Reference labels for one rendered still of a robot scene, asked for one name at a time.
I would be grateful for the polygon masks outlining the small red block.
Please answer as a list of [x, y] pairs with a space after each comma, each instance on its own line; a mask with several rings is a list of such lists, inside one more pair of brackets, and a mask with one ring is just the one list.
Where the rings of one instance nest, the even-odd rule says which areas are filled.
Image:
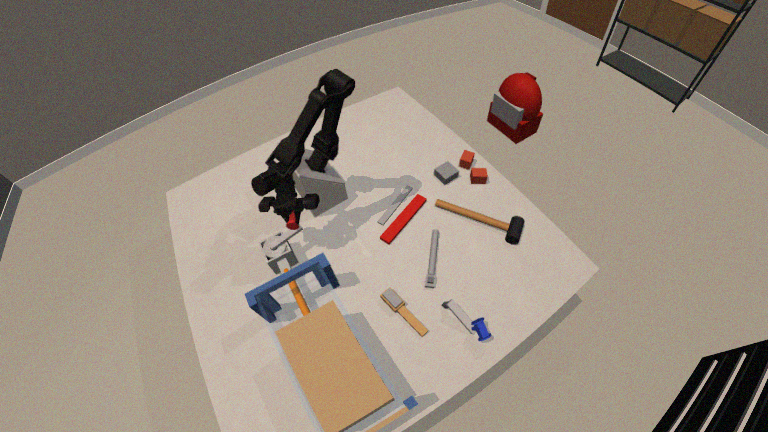
[[470, 152], [468, 150], [464, 150], [464, 152], [463, 152], [463, 154], [462, 154], [462, 156], [460, 158], [459, 166], [458, 167], [466, 169], [466, 170], [470, 170], [470, 168], [472, 166], [474, 154], [475, 154], [474, 152]]
[[472, 168], [470, 173], [471, 184], [486, 184], [486, 168]]

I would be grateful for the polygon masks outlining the dark blue rectangular frame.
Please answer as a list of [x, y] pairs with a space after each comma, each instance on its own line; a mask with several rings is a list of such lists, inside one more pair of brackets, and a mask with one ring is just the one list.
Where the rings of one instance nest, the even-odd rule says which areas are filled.
[[285, 272], [284, 274], [281, 274], [281, 275], [277, 276], [276, 278], [273, 278], [272, 280], [270, 280], [270, 281], [268, 281], [268, 282], [266, 282], [266, 283], [262, 284], [261, 286], [258, 286], [257, 288], [255, 288], [255, 289], [252, 289], [252, 290], [251, 290], [251, 291], [249, 291], [249, 292], [246, 292], [246, 293], [245, 293], [245, 297], [246, 297], [246, 299], [247, 299], [247, 298], [249, 299], [249, 298], [251, 298], [252, 296], [255, 296], [256, 294], [258, 294], [258, 293], [261, 293], [261, 292], [262, 292], [262, 291], [264, 291], [265, 289], [266, 289], [266, 290], [267, 290], [267, 289], [269, 289], [269, 287], [276, 285], [276, 284], [277, 284], [277, 283], [279, 283], [280, 281], [281, 281], [281, 282], [282, 282], [282, 281], [284, 281], [284, 280], [285, 280], [286, 278], [288, 278], [288, 277], [292, 277], [294, 274], [298, 273], [299, 271], [301, 272], [302, 270], [306, 269], [307, 267], [309, 267], [309, 266], [311, 266], [311, 265], [314, 265], [315, 263], [317, 263], [317, 262], [319, 262], [319, 261], [323, 260], [324, 258], [325, 258], [325, 255], [324, 255], [324, 253], [321, 253], [321, 254], [319, 254], [319, 255], [317, 255], [317, 256], [315, 256], [315, 257], [311, 258], [309, 261], [307, 261], [307, 262], [306, 262], [306, 261], [305, 261], [305, 262], [303, 262], [303, 263], [302, 263], [302, 264], [300, 264], [299, 266], [297, 266], [297, 267], [295, 267], [295, 268], [292, 268], [291, 270], [289, 270], [289, 271]]

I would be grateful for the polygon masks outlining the red flat bar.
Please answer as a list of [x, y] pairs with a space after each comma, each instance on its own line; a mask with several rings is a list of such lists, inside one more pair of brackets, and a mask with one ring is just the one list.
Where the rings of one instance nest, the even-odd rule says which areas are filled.
[[386, 231], [380, 236], [380, 240], [390, 245], [393, 240], [399, 235], [404, 227], [410, 222], [415, 214], [426, 203], [427, 199], [417, 194], [414, 199], [407, 205], [407, 207], [400, 213], [400, 215], [393, 221], [393, 223], [386, 229]]

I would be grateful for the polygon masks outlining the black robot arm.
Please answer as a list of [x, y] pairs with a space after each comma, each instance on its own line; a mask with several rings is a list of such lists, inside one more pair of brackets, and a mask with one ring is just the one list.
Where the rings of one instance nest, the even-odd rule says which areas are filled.
[[[324, 92], [320, 89], [324, 85]], [[339, 151], [339, 137], [336, 132], [343, 101], [355, 88], [355, 81], [338, 69], [330, 70], [322, 77], [309, 95], [309, 100], [301, 112], [289, 136], [282, 139], [265, 162], [267, 171], [254, 177], [252, 187], [259, 196], [271, 192], [279, 185], [293, 182], [293, 173], [301, 163], [305, 152], [304, 142], [309, 136], [318, 117], [325, 109], [322, 130], [314, 135], [311, 147], [315, 150], [305, 162], [311, 170], [326, 173], [328, 161], [334, 160]], [[276, 163], [273, 159], [279, 162]], [[291, 214], [298, 209], [298, 199], [291, 190], [282, 195], [276, 192], [274, 209], [277, 215]]]

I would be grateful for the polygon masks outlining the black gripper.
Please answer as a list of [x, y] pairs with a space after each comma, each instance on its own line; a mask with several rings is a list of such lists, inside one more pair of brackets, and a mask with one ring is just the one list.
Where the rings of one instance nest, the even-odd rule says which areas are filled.
[[[286, 184], [286, 185], [279, 185], [277, 188], [275, 188], [275, 192], [280, 192], [282, 195], [288, 194], [291, 190], [293, 191], [293, 195], [297, 198], [297, 193], [295, 192], [294, 187], [295, 181]], [[318, 204], [320, 202], [319, 195], [318, 194], [306, 194], [305, 198], [297, 198], [298, 199], [298, 209], [295, 209], [293, 212], [295, 214], [296, 224], [299, 225], [300, 220], [300, 214], [303, 212], [304, 209], [306, 210], [315, 210], [318, 207]], [[275, 198], [274, 197], [264, 197], [261, 202], [259, 202], [259, 210], [260, 212], [268, 212], [270, 210], [270, 206], [274, 207]], [[289, 216], [287, 214], [281, 215], [285, 222], [288, 223]]]

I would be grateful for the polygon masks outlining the black-headed mallet with wooden handle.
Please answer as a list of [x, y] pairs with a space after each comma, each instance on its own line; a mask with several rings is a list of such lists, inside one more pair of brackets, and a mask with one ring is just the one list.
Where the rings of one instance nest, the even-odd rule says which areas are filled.
[[439, 199], [437, 199], [435, 206], [438, 208], [453, 212], [460, 216], [463, 215], [463, 216], [472, 218], [473, 220], [482, 222], [491, 227], [497, 227], [499, 229], [505, 230], [507, 232], [505, 240], [511, 245], [516, 245], [520, 241], [520, 237], [524, 227], [524, 218], [520, 216], [514, 216], [511, 219], [509, 224], [507, 222], [501, 222], [499, 220], [485, 216], [484, 214], [481, 214], [475, 211], [470, 211]]

